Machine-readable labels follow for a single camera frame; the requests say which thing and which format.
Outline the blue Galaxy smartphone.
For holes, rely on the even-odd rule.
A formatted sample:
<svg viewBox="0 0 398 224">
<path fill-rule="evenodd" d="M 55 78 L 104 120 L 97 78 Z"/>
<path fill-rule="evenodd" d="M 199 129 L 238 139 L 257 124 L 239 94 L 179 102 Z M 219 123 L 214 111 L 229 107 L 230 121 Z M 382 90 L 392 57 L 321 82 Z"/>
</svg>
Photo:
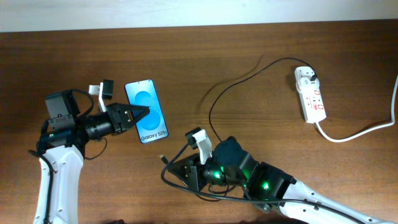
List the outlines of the blue Galaxy smartphone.
<svg viewBox="0 0 398 224">
<path fill-rule="evenodd" d="M 124 89 L 129 104 L 136 107 L 133 115 L 140 117 L 136 123 L 140 142 L 147 144 L 167 138 L 169 131 L 154 81 L 149 79 L 127 83 Z"/>
</svg>

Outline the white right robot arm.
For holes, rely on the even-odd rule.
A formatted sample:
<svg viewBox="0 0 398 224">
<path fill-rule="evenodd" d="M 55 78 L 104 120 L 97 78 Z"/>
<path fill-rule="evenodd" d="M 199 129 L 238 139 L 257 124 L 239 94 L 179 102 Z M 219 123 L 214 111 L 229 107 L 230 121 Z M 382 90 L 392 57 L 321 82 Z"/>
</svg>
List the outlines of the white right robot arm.
<svg viewBox="0 0 398 224">
<path fill-rule="evenodd" d="M 166 183 L 176 189 L 203 196 L 204 186 L 232 185 L 241 187 L 242 198 L 227 197 L 223 193 L 210 194 L 211 198 L 251 203 L 267 213 L 270 210 L 305 223 L 384 223 L 335 202 L 305 185 L 284 171 L 255 161 L 237 140 L 230 136 L 220 142 L 212 156 L 201 162 L 199 154 L 184 159 L 174 157 L 165 167 L 184 185 Z"/>
</svg>

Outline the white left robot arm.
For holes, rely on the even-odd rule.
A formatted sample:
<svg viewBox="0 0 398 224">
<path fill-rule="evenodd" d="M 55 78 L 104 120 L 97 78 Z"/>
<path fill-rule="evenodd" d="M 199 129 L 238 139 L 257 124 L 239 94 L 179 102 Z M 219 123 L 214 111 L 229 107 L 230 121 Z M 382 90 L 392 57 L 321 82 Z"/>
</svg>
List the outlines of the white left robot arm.
<svg viewBox="0 0 398 224">
<path fill-rule="evenodd" d="M 130 130 L 150 113 L 147 106 L 113 103 L 92 115 L 80 112 L 75 89 L 46 96 L 50 118 L 44 121 L 36 149 L 39 158 L 40 192 L 34 223 L 77 223 L 78 183 L 86 160 L 85 146 L 107 135 Z"/>
</svg>

